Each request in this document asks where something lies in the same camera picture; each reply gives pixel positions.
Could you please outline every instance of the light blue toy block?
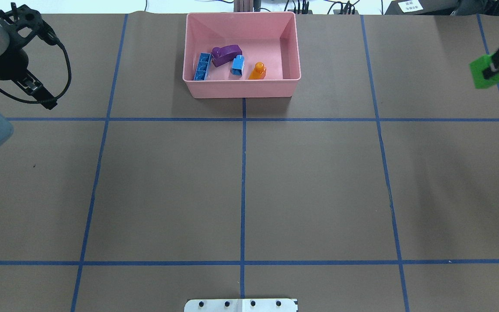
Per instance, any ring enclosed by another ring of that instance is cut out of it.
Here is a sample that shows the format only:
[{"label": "light blue toy block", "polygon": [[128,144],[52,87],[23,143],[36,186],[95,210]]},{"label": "light blue toy block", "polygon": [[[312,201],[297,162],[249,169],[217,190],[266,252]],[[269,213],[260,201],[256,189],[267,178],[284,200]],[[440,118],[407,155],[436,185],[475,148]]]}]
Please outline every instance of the light blue toy block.
[{"label": "light blue toy block", "polygon": [[200,59],[198,61],[198,66],[196,67],[196,73],[194,74],[194,80],[205,80],[207,75],[209,75],[209,64],[211,63],[210,53],[200,53]]},{"label": "light blue toy block", "polygon": [[232,74],[241,76],[243,69],[244,69],[244,56],[237,55],[232,62]]}]

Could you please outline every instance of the purple toy block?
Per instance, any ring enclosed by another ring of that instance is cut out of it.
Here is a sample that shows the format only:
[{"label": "purple toy block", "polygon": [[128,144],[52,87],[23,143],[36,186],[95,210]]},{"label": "purple toy block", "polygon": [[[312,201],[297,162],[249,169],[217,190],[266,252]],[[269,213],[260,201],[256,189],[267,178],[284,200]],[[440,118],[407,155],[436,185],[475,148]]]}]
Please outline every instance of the purple toy block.
[{"label": "purple toy block", "polygon": [[242,49],[238,47],[238,44],[232,44],[222,48],[214,47],[211,51],[211,55],[213,55],[213,65],[219,67],[220,65],[232,61],[237,55],[242,55]]}]

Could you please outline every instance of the white label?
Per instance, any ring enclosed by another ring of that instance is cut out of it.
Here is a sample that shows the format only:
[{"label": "white label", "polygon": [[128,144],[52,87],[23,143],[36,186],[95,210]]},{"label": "white label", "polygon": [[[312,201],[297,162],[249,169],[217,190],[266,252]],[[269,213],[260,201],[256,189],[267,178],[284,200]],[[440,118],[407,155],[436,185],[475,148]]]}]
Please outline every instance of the white label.
[{"label": "white label", "polygon": [[421,2],[419,2],[419,0],[410,0],[410,1],[398,2],[398,6],[400,6],[400,8],[402,8],[402,11],[404,13],[422,10],[422,5],[421,5]]}]

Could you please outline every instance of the black cable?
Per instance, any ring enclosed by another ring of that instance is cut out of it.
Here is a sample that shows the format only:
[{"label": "black cable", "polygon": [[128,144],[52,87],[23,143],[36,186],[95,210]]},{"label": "black cable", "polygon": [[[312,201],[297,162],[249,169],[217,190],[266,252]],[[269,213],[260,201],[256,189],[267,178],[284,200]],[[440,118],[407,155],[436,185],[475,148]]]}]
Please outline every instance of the black cable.
[{"label": "black cable", "polygon": [[286,0],[286,5],[285,5],[285,12],[286,12],[286,8],[288,7],[288,4],[290,3],[290,0]]},{"label": "black cable", "polygon": [[338,1],[332,1],[332,0],[325,0],[325,1],[326,1],[326,2],[333,2],[333,3],[338,2]]},{"label": "black cable", "polygon": [[491,7],[489,15],[499,16],[499,0]]},{"label": "black cable", "polygon": [[347,2],[346,5],[344,6],[344,10],[341,11],[339,14],[346,14],[346,15],[352,15],[355,14],[355,3],[352,4],[351,2]]},{"label": "black cable", "polygon": [[490,6],[490,8],[488,8],[488,10],[484,14],[493,15],[498,5],[499,5],[499,1],[495,0],[493,2],[493,4]]},{"label": "black cable", "polygon": [[57,40],[58,40],[57,46],[59,48],[61,48],[61,50],[63,50],[63,55],[65,55],[65,63],[67,63],[67,73],[68,73],[67,84],[65,85],[65,88],[63,89],[63,91],[61,91],[61,93],[59,93],[59,95],[57,95],[57,97],[53,97],[53,98],[41,100],[41,101],[28,101],[28,100],[21,99],[19,97],[15,97],[14,95],[7,93],[5,90],[3,90],[1,88],[0,88],[0,93],[2,93],[3,95],[5,95],[6,97],[8,97],[10,99],[13,99],[15,101],[19,101],[20,103],[26,103],[26,104],[45,104],[45,103],[57,101],[58,99],[63,97],[63,95],[65,95],[65,92],[67,92],[67,90],[71,86],[71,81],[72,81],[71,60],[69,60],[69,55],[67,53],[67,49],[65,49],[65,46],[63,45],[63,43],[61,41],[59,41],[59,39],[57,39]]},{"label": "black cable", "polygon": [[332,7],[337,3],[340,3],[340,11],[342,11],[342,9],[344,8],[344,4],[340,1],[336,1],[336,2],[333,2],[331,7],[328,9],[327,15],[331,13]]},{"label": "black cable", "polygon": [[496,1],[488,1],[483,14],[490,15],[490,10],[492,10],[496,4]]}]

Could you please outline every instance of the blue lego brick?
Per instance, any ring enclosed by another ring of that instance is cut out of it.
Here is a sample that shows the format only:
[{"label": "blue lego brick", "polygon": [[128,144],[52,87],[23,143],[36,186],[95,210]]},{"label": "blue lego brick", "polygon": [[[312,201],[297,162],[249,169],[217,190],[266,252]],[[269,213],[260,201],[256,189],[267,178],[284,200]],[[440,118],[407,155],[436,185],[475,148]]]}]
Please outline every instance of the blue lego brick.
[{"label": "blue lego brick", "polygon": [[237,55],[232,62],[232,74],[233,75],[242,75],[242,71],[244,69],[244,56]]},{"label": "blue lego brick", "polygon": [[194,80],[205,80],[209,74],[209,64],[211,63],[210,53],[200,53],[200,59],[198,61],[198,66],[196,67],[196,73],[194,74]]}]

